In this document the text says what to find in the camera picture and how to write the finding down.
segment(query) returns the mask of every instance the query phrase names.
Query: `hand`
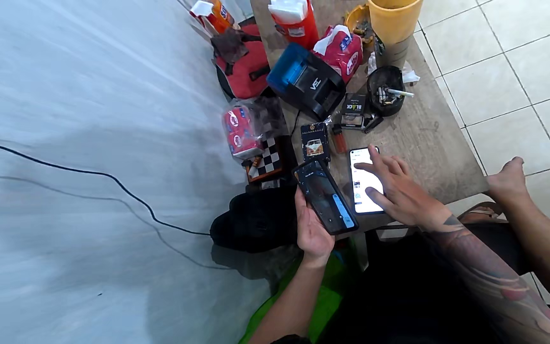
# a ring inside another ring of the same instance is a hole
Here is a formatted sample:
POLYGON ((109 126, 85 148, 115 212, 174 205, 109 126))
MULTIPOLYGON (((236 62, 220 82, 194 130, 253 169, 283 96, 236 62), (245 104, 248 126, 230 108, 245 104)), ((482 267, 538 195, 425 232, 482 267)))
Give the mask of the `hand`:
POLYGON ((356 163, 355 168, 373 173, 383 184, 387 196, 372 187, 366 194, 382 207, 394 220, 406 225, 429 226, 451 212, 409 176, 409 165, 400 157, 382 157, 373 145, 369 145, 370 163, 356 163))
POLYGON ((523 174, 523 159, 514 157, 500 173, 487 176, 490 189, 485 192, 496 203, 502 206, 531 201, 530 194, 525 187, 525 175, 523 174))
POLYGON ((299 187, 294 195, 298 223, 298 246, 305 251, 303 262, 313 267, 325 266, 334 247, 334 237, 326 231, 299 187))

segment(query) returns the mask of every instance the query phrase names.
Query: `foot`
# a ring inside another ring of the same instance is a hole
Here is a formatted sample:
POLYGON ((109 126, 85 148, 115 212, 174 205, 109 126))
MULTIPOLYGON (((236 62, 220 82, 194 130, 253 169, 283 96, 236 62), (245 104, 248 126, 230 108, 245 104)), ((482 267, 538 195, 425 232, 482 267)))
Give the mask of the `foot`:
POLYGON ((525 175, 523 174, 523 159, 514 157, 502 170, 492 176, 487 176, 490 188, 485 192, 501 206, 516 204, 530 200, 530 194, 525 187, 525 175))

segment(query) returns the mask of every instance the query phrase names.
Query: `smartphone screen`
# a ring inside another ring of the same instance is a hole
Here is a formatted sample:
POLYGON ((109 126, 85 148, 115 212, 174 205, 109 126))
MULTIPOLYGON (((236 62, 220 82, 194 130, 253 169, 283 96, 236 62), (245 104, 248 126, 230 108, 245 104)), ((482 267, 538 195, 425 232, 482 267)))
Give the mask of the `smartphone screen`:
POLYGON ((294 174, 305 199, 309 201, 328 233, 355 228, 351 214, 343 205, 344 200, 334 189, 327 171, 319 161, 312 160, 301 165, 294 174))
POLYGON ((349 152, 351 162, 351 183, 353 184, 354 211, 357 214, 366 214, 369 212, 381 212, 383 208, 375 204, 366 194, 366 188, 374 187, 383 193, 383 184, 379 178, 371 172, 357 169, 353 165, 359 162, 372 163, 368 148, 354 149, 349 152))

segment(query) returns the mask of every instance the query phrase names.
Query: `arm tattoo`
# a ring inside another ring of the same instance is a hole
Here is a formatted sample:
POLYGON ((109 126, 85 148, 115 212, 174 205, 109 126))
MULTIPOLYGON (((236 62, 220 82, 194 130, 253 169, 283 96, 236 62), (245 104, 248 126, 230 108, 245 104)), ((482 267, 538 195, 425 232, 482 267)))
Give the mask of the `arm tattoo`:
POLYGON ((511 342, 550 343, 550 308, 506 262, 453 215, 427 231, 511 342))

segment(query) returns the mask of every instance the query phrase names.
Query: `black shirt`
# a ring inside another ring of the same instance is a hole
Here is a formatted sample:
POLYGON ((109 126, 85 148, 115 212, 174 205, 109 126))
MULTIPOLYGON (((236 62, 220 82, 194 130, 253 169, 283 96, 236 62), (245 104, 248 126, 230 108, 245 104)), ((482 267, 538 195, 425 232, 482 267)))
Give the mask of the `black shirt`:
MULTIPOLYGON (((318 344, 506 343, 495 317, 472 299, 439 247, 417 234, 378 248, 318 344)), ((275 343, 310 341, 291 335, 275 343)))

